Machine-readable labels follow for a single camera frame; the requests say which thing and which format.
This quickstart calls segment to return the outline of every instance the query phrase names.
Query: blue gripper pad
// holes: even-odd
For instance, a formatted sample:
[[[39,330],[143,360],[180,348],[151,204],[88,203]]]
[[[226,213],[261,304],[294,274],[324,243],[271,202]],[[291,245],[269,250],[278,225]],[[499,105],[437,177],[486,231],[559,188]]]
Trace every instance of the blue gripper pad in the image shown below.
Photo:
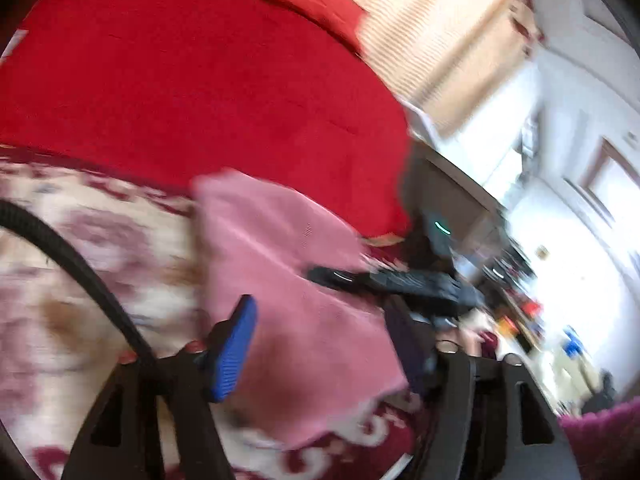
[[[252,296],[241,296],[231,317],[216,323],[207,337],[210,400],[222,402],[236,387],[257,321]]]

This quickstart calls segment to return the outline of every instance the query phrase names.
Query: pink cloth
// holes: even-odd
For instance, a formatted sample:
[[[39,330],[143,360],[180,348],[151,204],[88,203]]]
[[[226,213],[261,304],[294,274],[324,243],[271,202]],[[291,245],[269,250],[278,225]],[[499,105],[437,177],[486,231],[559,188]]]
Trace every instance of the pink cloth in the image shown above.
[[[241,294],[257,300],[234,393],[253,426],[295,448],[405,386],[380,311],[304,278],[316,264],[363,268],[350,226],[295,190],[236,171],[198,177],[194,193],[210,254],[212,320],[226,319]]]

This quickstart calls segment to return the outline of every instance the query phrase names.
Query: green light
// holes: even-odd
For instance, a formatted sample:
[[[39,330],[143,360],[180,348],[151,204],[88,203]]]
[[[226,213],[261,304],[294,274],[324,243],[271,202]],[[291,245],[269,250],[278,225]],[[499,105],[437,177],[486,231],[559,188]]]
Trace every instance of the green light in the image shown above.
[[[439,223],[439,222],[436,222],[436,227],[437,227],[438,229],[440,229],[440,230],[441,230],[444,234],[446,234],[446,235],[450,235],[450,234],[451,234],[451,231],[447,231],[444,227],[442,227],[442,226],[440,225],[440,223]]]

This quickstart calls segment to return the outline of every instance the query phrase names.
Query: curtain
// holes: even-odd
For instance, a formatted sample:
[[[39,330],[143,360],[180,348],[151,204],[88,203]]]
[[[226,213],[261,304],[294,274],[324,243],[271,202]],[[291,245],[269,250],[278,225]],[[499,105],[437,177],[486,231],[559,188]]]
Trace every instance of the curtain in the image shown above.
[[[355,0],[364,59],[395,94],[456,133],[538,39],[532,0]]]

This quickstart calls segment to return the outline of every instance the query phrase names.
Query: black cable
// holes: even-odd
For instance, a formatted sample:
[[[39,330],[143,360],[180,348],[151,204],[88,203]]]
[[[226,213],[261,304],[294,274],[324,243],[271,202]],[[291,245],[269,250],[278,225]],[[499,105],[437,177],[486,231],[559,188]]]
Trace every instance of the black cable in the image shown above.
[[[158,379],[162,378],[151,346],[142,337],[113,293],[71,244],[37,216],[3,199],[0,199],[0,227],[35,245],[75,279],[98,304],[105,316],[122,332],[145,370]]]

